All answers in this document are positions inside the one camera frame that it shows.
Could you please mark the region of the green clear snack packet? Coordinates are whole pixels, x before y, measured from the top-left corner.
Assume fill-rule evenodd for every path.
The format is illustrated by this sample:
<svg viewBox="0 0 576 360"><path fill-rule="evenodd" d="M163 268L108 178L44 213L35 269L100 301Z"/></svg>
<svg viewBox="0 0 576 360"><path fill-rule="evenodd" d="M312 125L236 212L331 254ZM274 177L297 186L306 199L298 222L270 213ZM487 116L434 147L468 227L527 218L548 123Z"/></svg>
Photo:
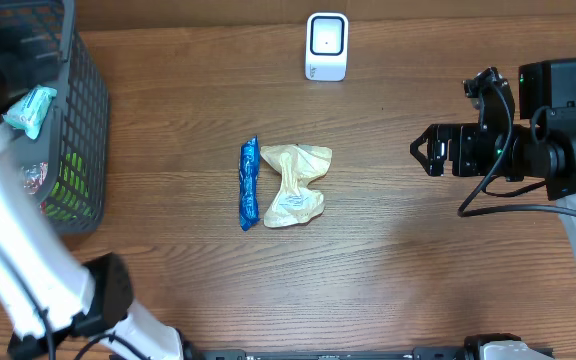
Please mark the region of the green clear snack packet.
<svg viewBox="0 0 576 360"><path fill-rule="evenodd" d="M28 168L21 168L24 176L24 189L34 195L43 185L48 163L41 162ZM91 217L93 214L88 202L88 186L84 182L86 175L83 159L76 153L67 154L59 165L57 182L47 200L40 203L43 214L57 221L70 221L79 216Z"/></svg>

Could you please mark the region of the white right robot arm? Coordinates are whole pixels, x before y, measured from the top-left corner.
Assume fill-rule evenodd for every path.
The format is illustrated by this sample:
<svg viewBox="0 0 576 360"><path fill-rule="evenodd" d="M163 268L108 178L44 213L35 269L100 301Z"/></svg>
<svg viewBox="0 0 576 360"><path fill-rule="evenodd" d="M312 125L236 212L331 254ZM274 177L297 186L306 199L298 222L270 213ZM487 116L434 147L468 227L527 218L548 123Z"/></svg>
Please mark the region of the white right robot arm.
<svg viewBox="0 0 576 360"><path fill-rule="evenodd" d="M410 145L424 171L439 177L446 161L457 177L480 183L457 210L460 217L507 212L544 212L559 216L576 263L576 58L520 66L519 94L497 68L489 67L463 82L478 110L474 123L432 124ZM533 179L513 191L520 196L545 188L548 204L511 204L470 208L474 198L497 178Z"/></svg>

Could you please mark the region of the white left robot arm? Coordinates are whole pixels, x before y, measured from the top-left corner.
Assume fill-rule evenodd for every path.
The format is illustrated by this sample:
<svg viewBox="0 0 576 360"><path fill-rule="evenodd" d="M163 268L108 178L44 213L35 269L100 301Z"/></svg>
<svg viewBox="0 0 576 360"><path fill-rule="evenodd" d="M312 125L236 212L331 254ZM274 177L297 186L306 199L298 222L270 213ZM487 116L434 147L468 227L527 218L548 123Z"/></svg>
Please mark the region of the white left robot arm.
<svg viewBox="0 0 576 360"><path fill-rule="evenodd" d="M53 353L69 336L101 343L124 359L181 359L179 332L134 297L125 263L113 253L85 264L62 244L25 192L0 125L0 303L17 336L16 358Z"/></svg>

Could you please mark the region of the mint green snack packet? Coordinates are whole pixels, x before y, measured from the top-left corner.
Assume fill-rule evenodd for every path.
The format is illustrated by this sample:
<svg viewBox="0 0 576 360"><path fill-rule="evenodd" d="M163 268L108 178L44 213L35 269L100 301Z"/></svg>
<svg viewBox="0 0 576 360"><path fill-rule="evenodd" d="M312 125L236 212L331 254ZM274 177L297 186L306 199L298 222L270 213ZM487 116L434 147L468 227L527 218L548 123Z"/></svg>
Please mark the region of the mint green snack packet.
<svg viewBox="0 0 576 360"><path fill-rule="evenodd" d="M2 118L13 128L23 130L29 139L36 140L56 96L56 89L38 85L11 106Z"/></svg>

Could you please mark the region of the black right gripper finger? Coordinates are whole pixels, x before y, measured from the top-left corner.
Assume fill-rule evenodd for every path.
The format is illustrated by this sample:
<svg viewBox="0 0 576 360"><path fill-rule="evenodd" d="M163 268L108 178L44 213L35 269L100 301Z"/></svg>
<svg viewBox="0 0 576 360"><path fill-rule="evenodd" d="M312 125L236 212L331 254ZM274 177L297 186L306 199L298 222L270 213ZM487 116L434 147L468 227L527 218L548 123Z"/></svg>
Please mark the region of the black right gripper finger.
<svg viewBox="0 0 576 360"><path fill-rule="evenodd" d="M430 175L431 172L431 168L430 168L430 163L429 163L429 159L427 158L426 155L424 155L420 150L419 150L419 146L415 145L415 144L411 144L410 145L410 154L415 158L415 160L422 166L422 168L424 169L424 171L426 172L427 175Z"/></svg>
<svg viewBox="0 0 576 360"><path fill-rule="evenodd" d="M432 137L432 133L433 133L433 126L430 125L426 128L426 130L417 139L415 139L410 144L410 149L411 150L418 150L422 144L428 142L428 140Z"/></svg>

